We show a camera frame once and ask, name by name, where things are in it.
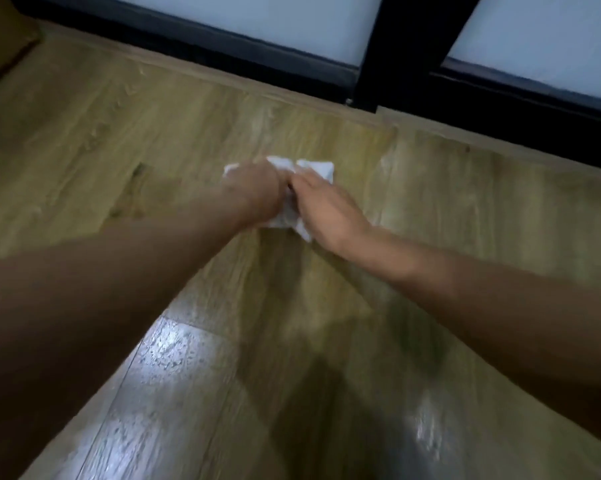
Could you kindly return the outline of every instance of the hand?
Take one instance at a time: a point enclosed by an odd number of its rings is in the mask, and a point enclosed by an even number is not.
[[[221,185],[241,204],[245,227],[273,219],[283,208],[290,172],[267,160],[243,163],[228,171]]]
[[[297,168],[290,183],[305,226],[326,250],[346,258],[349,248],[373,228],[350,194],[312,169]]]

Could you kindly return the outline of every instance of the white cloth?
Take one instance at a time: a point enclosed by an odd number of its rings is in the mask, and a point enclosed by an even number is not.
[[[289,158],[281,157],[267,157],[269,162],[276,168],[283,168],[294,171],[294,162]],[[330,184],[334,183],[334,164],[332,162],[310,162],[307,160],[298,160],[296,165],[303,168],[311,168],[321,177],[329,181]],[[232,168],[239,166],[238,163],[232,163],[225,167],[223,175],[225,175]],[[285,204],[283,204],[283,210],[281,213],[274,217],[267,223],[267,227],[278,227],[278,228],[292,228],[294,229],[305,241],[311,242],[311,234],[305,228],[301,216],[299,216],[296,208],[296,202],[294,193],[287,189],[287,197],[285,198]]]

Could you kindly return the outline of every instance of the person's right arm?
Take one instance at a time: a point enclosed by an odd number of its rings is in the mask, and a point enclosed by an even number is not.
[[[327,250],[385,280],[557,412],[601,438],[601,293],[408,241],[371,226],[311,171],[292,177]]]

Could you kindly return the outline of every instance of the person's left hand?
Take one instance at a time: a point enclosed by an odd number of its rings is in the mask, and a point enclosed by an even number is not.
[[[242,163],[221,180],[232,198],[240,199],[246,226],[273,219],[283,208],[291,172],[279,170],[267,160]]]

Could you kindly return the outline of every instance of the person's left arm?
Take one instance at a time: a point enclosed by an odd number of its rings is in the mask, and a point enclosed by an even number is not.
[[[280,210],[288,175],[233,170],[168,217],[0,260],[0,478],[17,478],[185,283]]]

